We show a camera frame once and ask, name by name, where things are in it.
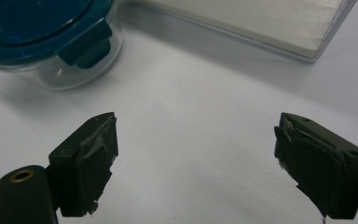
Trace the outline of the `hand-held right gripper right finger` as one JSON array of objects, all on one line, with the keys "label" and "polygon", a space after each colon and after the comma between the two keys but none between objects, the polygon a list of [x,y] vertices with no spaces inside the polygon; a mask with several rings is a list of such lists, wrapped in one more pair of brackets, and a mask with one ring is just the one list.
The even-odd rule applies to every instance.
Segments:
[{"label": "hand-held right gripper right finger", "polygon": [[358,211],[358,146],[317,122],[282,113],[274,127],[274,156],[323,217]]}]

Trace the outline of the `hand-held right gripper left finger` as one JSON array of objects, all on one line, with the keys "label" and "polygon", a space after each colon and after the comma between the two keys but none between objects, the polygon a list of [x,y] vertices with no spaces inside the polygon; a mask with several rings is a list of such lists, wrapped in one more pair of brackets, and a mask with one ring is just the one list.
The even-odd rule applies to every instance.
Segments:
[{"label": "hand-held right gripper left finger", "polygon": [[116,122],[113,112],[88,119],[48,155],[63,216],[96,211],[118,156]]}]

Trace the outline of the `round container with blue lid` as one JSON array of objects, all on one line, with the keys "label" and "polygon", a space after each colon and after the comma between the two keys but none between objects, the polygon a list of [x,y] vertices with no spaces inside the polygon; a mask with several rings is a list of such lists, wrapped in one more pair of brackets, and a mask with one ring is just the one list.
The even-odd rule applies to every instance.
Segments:
[{"label": "round container with blue lid", "polygon": [[121,0],[0,0],[0,74],[49,90],[102,77],[122,42]]}]

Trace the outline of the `white wire rack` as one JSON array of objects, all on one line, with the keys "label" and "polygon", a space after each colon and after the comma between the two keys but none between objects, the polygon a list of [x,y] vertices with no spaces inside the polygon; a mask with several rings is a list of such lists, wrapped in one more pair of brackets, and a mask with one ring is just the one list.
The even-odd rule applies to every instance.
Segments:
[{"label": "white wire rack", "polygon": [[357,0],[130,0],[315,63]]}]

